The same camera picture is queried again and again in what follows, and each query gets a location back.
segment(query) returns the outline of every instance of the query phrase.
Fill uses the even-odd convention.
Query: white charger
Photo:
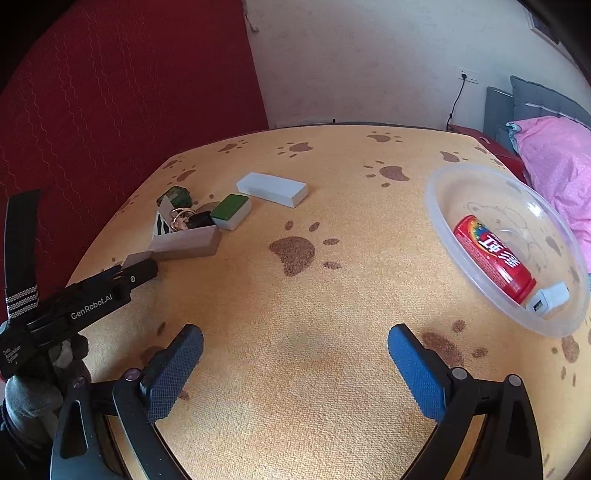
[[[525,305],[529,312],[540,316],[546,315],[550,310],[564,305],[570,298],[569,289],[563,281],[548,288],[539,289],[531,300]]]

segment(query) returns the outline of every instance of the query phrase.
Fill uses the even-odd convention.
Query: power cord
[[[462,88],[460,88],[460,93],[457,94],[456,101],[453,102],[452,112],[449,114],[449,118],[447,119],[445,130],[449,131],[449,122],[452,120],[453,111],[456,109],[457,101],[460,99],[460,95],[462,94],[462,90],[464,89],[464,85],[466,84],[466,78],[467,78],[466,74],[462,73]]]

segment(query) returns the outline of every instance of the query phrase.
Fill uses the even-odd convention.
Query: bed
[[[521,156],[523,179],[569,224],[591,272],[591,115],[556,90],[510,78],[512,93],[487,88],[483,133]]]

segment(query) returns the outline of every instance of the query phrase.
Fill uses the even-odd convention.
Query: transparent bowl
[[[570,228],[535,191],[484,166],[453,165],[431,175],[425,204],[451,258],[500,311],[523,327],[549,337],[565,337],[580,326],[589,306],[587,266]],[[539,288],[559,281],[569,289],[567,303],[542,317],[503,292],[453,235],[459,221],[470,214],[498,235],[536,279],[523,305]]]

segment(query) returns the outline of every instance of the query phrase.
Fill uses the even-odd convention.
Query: yellow carpet
[[[395,127],[280,129],[175,155],[104,228],[72,281],[145,250],[155,200],[173,184],[196,207],[235,193],[250,171],[306,182],[310,194],[295,209],[252,198],[214,257],[161,262],[131,304],[84,331],[94,380],[142,365],[194,323],[202,360],[158,422],[193,478],[397,479],[434,426],[387,353],[389,329],[405,322],[476,378],[520,375],[544,475],[563,478],[591,432],[587,321],[562,342],[544,338],[463,276],[423,206],[429,175],[453,163],[511,175],[473,138]]]

